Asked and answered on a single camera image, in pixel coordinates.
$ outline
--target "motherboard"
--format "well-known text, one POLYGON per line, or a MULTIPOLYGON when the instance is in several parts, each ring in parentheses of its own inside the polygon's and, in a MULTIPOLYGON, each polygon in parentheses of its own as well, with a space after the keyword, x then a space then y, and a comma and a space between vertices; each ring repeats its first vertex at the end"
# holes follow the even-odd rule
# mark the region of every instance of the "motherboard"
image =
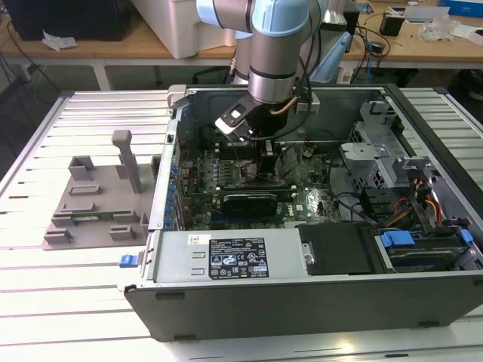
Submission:
POLYGON ((231 152, 183 147, 186 229, 281 229, 342 221, 327 185, 333 153, 305 144, 282 146, 273 152, 272 172, 263 172, 250 149, 230 145, 231 152))

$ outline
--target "white container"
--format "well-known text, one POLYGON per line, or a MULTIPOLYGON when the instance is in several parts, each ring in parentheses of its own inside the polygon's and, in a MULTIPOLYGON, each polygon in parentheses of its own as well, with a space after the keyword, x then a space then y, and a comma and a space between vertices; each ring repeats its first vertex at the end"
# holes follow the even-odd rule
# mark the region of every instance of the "white container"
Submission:
POLYGON ((131 1, 176 59, 236 44, 234 30, 221 29, 200 20, 196 0, 131 1))

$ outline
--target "orange wire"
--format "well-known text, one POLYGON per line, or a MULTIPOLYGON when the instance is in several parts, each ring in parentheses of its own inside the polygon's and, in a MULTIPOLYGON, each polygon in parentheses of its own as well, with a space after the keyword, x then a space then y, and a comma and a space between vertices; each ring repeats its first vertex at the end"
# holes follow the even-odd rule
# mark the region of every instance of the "orange wire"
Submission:
POLYGON ((441 214, 439 213, 439 209, 436 207, 435 203, 431 200, 426 199, 426 202, 432 206, 435 211, 435 221, 441 226, 441 214))

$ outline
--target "screw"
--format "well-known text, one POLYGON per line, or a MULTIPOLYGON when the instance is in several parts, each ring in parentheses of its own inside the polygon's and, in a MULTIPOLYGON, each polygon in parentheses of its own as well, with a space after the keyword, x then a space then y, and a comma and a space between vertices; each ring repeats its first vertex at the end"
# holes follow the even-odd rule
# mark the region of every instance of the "screw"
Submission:
POLYGON ((315 262, 314 257, 310 254, 305 254, 303 258, 305 259, 305 263, 307 265, 313 265, 315 262))

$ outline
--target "circuit board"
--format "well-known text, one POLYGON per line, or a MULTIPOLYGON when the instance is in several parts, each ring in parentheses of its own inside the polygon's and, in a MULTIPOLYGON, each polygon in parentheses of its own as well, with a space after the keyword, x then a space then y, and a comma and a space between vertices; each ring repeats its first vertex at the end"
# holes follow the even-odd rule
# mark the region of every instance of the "circuit board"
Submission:
POLYGON ((281 229, 301 223, 341 222, 337 205, 324 184, 328 162, 326 155, 303 152, 293 147, 278 159, 275 172, 256 175, 250 160, 223 160, 205 151, 184 163, 186 227, 189 230, 281 229), (223 213, 222 198, 227 190, 236 193, 277 195, 276 214, 265 218, 233 218, 223 213))

